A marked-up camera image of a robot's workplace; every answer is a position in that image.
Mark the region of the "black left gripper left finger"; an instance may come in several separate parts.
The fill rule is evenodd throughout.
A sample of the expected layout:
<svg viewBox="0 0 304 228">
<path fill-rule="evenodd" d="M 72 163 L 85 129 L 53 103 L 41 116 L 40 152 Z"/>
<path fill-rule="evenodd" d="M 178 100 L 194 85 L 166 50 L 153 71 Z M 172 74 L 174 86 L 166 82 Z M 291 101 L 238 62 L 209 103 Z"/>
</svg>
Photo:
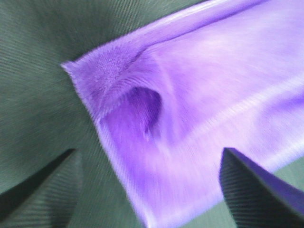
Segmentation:
<svg viewBox="0 0 304 228">
<path fill-rule="evenodd" d="M 82 155 L 69 149 L 0 195 L 2 228 L 66 228 L 83 187 Z"/>
</svg>

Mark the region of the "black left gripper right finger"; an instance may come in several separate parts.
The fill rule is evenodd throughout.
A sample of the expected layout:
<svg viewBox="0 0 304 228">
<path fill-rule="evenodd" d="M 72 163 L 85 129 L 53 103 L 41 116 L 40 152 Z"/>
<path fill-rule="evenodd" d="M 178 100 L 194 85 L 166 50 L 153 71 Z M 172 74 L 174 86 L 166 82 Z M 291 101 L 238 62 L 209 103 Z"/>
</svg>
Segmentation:
<svg viewBox="0 0 304 228">
<path fill-rule="evenodd" d="M 302 228 L 304 193 L 234 148 L 224 148 L 219 182 L 238 228 Z"/>
</svg>

